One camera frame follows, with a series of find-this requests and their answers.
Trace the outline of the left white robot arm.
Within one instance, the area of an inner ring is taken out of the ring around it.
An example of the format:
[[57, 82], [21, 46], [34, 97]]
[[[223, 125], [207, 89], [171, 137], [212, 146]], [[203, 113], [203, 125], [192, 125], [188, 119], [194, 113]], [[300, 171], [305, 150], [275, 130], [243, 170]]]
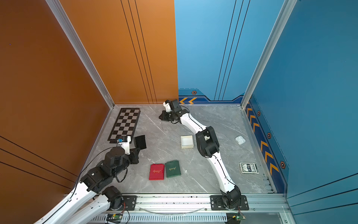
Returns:
[[50, 212], [40, 218], [38, 224], [86, 224], [94, 217], [111, 209], [112, 221], [127, 209], [122, 193], [111, 185], [122, 171], [139, 163], [139, 147], [125, 153], [122, 147], [113, 147], [96, 167], [90, 169]]

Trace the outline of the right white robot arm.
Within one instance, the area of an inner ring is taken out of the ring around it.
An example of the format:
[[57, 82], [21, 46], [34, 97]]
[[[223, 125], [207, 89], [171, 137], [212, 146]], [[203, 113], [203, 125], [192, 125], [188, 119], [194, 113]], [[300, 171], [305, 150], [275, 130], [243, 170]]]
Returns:
[[218, 179], [225, 208], [229, 210], [237, 208], [241, 200], [241, 191], [224, 165], [214, 128], [198, 122], [186, 109], [177, 112], [163, 110], [158, 118], [173, 124], [183, 124], [195, 134], [199, 154], [208, 160]]

